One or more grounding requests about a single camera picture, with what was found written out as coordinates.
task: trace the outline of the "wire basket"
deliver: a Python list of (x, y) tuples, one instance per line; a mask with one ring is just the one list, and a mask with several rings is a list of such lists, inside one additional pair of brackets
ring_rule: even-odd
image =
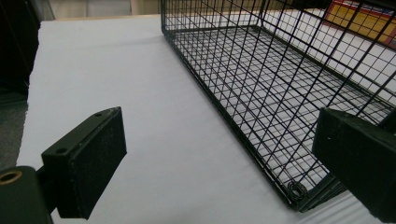
[(311, 152), (319, 110), (378, 125), (396, 105), (395, 8), (379, 3), (161, 1), (166, 40), (297, 211), (346, 190)]

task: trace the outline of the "screw hole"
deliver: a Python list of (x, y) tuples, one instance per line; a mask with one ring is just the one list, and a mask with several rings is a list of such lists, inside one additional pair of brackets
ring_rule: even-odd
[(63, 154), (63, 153), (65, 153), (67, 151), (67, 148), (59, 148), (59, 149), (57, 149), (56, 150), (56, 154)]
[(0, 175), (0, 185), (5, 185), (14, 182), (22, 176), (21, 171), (11, 171), (4, 175)]

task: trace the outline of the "white table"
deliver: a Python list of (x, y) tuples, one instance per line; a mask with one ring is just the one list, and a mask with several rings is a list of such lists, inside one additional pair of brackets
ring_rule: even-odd
[(89, 115), (121, 106), (128, 154), (88, 222), (379, 223), (349, 193), (283, 204), (165, 42), (160, 17), (43, 22), (18, 165)]

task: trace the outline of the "black wire basket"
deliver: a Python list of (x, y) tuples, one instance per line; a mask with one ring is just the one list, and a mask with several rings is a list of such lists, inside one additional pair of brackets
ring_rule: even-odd
[(311, 152), (319, 110), (378, 125), (396, 105), (394, 5), (162, 0), (162, 29), (281, 198), (305, 212), (346, 190)]

